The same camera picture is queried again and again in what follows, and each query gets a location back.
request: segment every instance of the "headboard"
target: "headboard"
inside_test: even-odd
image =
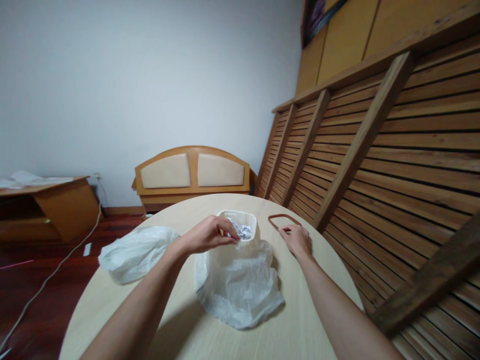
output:
[[[181,146],[161,152],[135,168],[132,188],[147,211],[195,196],[250,191],[250,165],[210,146]]]

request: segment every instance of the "floor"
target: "floor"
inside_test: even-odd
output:
[[[97,256],[100,250],[140,223],[139,215],[117,215],[106,218],[98,225],[85,242],[91,243],[90,255],[84,257],[84,247],[81,246],[48,281],[10,337],[5,349],[12,350],[4,360],[59,358],[70,317],[83,290],[99,267]],[[0,268],[34,260],[0,269],[0,343],[42,282],[86,235],[87,233],[65,245],[0,248]]]

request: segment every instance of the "round table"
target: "round table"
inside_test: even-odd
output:
[[[212,194],[172,205],[139,227],[169,226],[185,234],[206,216],[230,209],[254,214],[261,239],[273,250],[285,306],[254,329],[239,331],[208,315],[195,294],[195,257],[183,266],[148,352],[148,359],[336,359],[315,311],[299,264],[280,234],[268,222],[273,214],[288,214],[300,221],[312,240],[312,253],[320,266],[359,308],[363,306],[347,269],[332,247],[310,224],[292,211],[265,199],[240,194]],[[287,218],[277,225],[291,224]],[[102,326],[138,282],[118,285],[98,268],[86,286],[60,351],[60,360],[78,359]]]

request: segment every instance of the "hand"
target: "hand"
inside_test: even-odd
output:
[[[210,215],[177,241],[190,255],[204,253],[221,245],[236,244],[240,241],[240,237],[226,217]]]
[[[309,232],[302,225],[288,225],[278,229],[286,246],[297,259],[302,255],[312,254],[312,242]]]

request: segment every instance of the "beige cushion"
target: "beige cushion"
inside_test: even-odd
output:
[[[186,153],[157,160],[141,169],[140,173],[145,189],[185,188],[191,185]]]
[[[245,167],[225,157],[198,154],[198,186],[236,186],[244,184]]]

